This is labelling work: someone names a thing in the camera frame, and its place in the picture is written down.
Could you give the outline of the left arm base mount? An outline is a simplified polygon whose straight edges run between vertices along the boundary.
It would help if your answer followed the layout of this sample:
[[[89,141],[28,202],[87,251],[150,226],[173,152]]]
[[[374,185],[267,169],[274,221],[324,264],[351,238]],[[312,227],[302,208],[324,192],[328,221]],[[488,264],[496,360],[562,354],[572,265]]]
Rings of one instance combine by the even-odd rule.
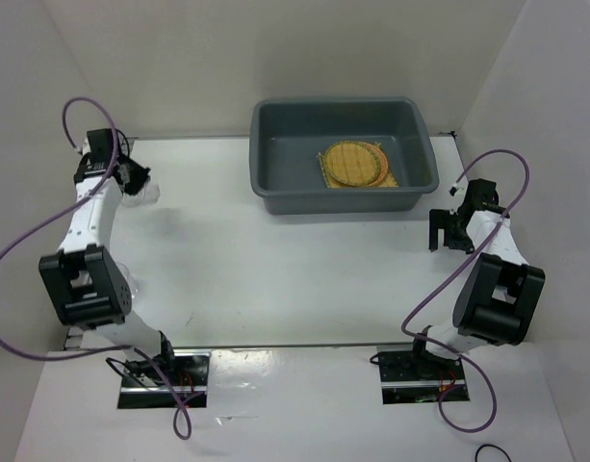
[[[177,348],[171,366],[157,359],[176,395],[189,408],[207,404],[210,351]],[[174,408],[175,399],[164,380],[146,362],[107,357],[106,364],[121,378],[118,409]]]

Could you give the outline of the square woven bamboo mat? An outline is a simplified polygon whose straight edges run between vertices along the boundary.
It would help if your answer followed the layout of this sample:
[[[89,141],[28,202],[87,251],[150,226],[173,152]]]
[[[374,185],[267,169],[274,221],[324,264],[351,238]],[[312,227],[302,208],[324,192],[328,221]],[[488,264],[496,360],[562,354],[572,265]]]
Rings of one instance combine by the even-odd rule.
[[[367,142],[367,141],[360,141],[360,142],[363,142],[367,145],[369,145],[369,143],[371,143],[371,142]],[[340,185],[329,185],[322,173],[322,170],[321,170],[321,174],[322,174],[322,178],[325,183],[325,186],[329,189],[353,188],[353,187],[344,187],[344,186],[340,186]],[[356,188],[365,189],[365,188],[397,188],[397,187],[398,187],[398,181],[397,181],[396,177],[394,176],[394,174],[392,173],[390,163],[389,163],[389,173],[387,174],[386,179],[380,185],[378,185],[376,187],[367,186],[367,187],[356,187]]]

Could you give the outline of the round green-rimmed bamboo tray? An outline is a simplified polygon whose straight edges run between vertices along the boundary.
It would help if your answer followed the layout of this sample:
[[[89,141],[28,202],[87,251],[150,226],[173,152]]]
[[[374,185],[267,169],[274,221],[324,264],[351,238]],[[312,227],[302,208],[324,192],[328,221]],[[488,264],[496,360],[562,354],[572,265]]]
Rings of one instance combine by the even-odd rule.
[[[382,170],[374,148],[360,141],[337,141],[327,147],[319,159],[329,185],[367,187]]]

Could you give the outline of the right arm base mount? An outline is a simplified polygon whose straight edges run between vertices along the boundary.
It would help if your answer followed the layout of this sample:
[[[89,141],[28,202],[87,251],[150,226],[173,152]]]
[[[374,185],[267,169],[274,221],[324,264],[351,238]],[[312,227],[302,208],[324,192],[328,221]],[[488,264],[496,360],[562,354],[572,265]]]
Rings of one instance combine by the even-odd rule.
[[[431,355],[410,343],[379,346],[369,358],[379,372],[382,401],[390,404],[469,401],[465,373],[458,359]]]

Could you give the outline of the round orange woven basket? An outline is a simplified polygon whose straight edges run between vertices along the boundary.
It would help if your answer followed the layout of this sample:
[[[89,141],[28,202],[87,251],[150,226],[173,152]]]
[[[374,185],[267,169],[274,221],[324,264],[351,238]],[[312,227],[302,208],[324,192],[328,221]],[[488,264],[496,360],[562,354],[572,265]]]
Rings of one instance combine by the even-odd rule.
[[[369,143],[369,147],[375,153],[380,164],[380,171],[377,177],[371,183],[369,183],[370,187],[376,187],[386,179],[387,174],[389,173],[389,161],[384,152],[380,149],[380,147],[377,144]]]

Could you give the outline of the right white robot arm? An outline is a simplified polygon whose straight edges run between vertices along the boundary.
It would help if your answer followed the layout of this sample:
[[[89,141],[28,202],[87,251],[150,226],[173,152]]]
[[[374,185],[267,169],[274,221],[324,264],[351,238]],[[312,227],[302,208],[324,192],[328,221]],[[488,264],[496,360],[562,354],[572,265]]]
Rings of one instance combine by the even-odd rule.
[[[442,362],[455,360],[483,346],[520,344],[529,329],[546,275],[520,253],[511,232],[510,217],[500,215],[496,184],[471,180],[462,204],[454,211],[429,212],[428,249],[440,245],[472,255],[481,253],[457,297],[452,318],[423,330],[450,347],[446,350],[416,339],[408,355],[408,367],[419,378],[429,378]]]

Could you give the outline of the clear glass cup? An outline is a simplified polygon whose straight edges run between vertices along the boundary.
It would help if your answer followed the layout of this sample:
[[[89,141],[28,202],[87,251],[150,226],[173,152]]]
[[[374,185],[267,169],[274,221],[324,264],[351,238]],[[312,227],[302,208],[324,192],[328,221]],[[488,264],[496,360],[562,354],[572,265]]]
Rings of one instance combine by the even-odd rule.
[[[134,278],[131,271],[124,264],[117,262],[116,266],[129,286],[131,297],[136,297],[139,293],[139,284],[137,280]]]
[[[159,185],[152,180],[148,180],[136,194],[125,194],[120,205],[125,208],[152,205],[158,202],[160,195]]]

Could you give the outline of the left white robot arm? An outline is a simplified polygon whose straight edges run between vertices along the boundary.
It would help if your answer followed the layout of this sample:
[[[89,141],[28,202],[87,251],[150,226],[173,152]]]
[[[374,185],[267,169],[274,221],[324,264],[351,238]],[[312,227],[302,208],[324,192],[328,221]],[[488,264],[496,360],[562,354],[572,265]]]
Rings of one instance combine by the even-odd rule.
[[[123,366],[130,375],[164,385],[178,373],[171,343],[134,311],[136,281],[110,252],[117,209],[154,204],[160,197],[149,168],[130,152],[118,129],[87,133],[73,177],[80,206],[57,252],[40,258],[38,272],[63,325],[125,347]]]

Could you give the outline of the grey plastic bin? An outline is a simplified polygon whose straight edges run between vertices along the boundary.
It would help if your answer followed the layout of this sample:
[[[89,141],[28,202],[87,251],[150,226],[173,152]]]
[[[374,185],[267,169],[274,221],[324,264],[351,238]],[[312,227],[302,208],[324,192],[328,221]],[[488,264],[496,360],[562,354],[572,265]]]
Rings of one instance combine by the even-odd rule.
[[[320,154],[338,141],[377,145],[393,187],[329,188]],[[407,97],[272,98],[256,105],[249,139],[252,190],[273,215],[402,212],[439,186],[436,156]]]

